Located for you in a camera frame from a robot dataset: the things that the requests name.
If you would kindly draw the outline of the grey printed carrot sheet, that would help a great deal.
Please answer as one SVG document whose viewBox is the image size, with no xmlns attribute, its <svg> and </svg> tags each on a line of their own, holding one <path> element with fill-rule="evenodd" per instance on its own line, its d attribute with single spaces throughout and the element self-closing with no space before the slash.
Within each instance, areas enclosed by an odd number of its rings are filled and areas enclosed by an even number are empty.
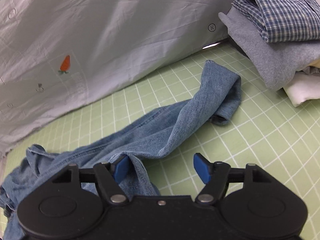
<svg viewBox="0 0 320 240">
<path fill-rule="evenodd" d="M 1 0 L 1 155 L 54 119 L 226 38 L 232 0 Z"/>
</svg>

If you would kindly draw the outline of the blue plaid shirt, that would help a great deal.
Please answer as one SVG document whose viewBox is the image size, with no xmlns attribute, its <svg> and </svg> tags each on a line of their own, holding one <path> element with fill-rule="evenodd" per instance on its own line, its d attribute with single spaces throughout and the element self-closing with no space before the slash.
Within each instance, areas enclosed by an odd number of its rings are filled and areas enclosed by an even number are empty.
<svg viewBox="0 0 320 240">
<path fill-rule="evenodd" d="M 233 0 L 267 43 L 319 40 L 316 0 Z"/>
</svg>

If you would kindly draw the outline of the grey folded sweater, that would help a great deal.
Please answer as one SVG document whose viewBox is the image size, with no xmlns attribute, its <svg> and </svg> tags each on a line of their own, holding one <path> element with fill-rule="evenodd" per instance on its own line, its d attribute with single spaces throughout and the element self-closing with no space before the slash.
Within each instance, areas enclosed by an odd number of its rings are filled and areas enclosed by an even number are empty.
<svg viewBox="0 0 320 240">
<path fill-rule="evenodd" d="M 283 88 L 296 72 L 319 76 L 319 40 L 267 43 L 254 24 L 235 8 L 227 14 L 219 13 L 219 18 L 231 39 L 255 65 L 268 89 Z"/>
</svg>

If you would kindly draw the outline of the white folded garment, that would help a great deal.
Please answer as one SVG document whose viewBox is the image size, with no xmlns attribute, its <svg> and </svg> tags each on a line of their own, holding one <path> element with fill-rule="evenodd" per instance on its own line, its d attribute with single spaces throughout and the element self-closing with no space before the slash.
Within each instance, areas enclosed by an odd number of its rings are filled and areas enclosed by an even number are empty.
<svg viewBox="0 0 320 240">
<path fill-rule="evenodd" d="M 320 94 L 319 68 L 308 66 L 296 72 L 293 79 L 284 86 L 284 91 L 294 107 L 309 100 L 318 100 Z"/>
</svg>

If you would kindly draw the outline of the green grid cutting mat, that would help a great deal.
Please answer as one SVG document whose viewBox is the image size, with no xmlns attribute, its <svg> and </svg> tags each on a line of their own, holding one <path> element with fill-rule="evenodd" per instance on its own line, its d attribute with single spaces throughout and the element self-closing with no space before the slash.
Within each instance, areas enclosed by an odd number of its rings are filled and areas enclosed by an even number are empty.
<svg viewBox="0 0 320 240">
<path fill-rule="evenodd" d="M 233 167 L 258 164 L 303 198 L 309 216 L 302 237 L 319 239 L 319 101 L 294 107 L 284 91 L 268 90 L 253 63 L 227 43 L 158 69 L 48 124 L 1 161 L 1 177 L 20 164 L 32 144 L 48 152 L 71 151 L 120 130 L 154 108 L 191 98 L 199 89 L 206 60 L 241 76 L 242 103 L 227 125 L 204 124 L 166 158 L 146 161 L 151 181 L 162 194 L 196 196 L 203 187 L 193 168 L 196 152 Z"/>
</svg>

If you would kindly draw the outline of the blue denim jeans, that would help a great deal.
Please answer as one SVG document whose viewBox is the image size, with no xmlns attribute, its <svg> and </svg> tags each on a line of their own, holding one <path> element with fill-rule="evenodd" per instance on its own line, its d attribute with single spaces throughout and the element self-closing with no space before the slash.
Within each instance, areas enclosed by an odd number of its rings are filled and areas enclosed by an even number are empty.
<svg viewBox="0 0 320 240">
<path fill-rule="evenodd" d="M 16 213 L 19 203 L 69 164 L 92 168 L 126 155 L 133 169 L 121 182 L 121 189 L 128 197 L 156 196 L 158 190 L 142 161 L 166 157 L 205 122 L 227 124 L 240 103 L 241 77 L 213 61 L 206 61 L 200 89 L 189 100 L 156 108 L 124 129 L 73 151 L 48 153 L 40 145 L 29 146 L 20 166 L 1 184 L 1 208 L 9 211 L 4 239 L 24 237 Z"/>
</svg>

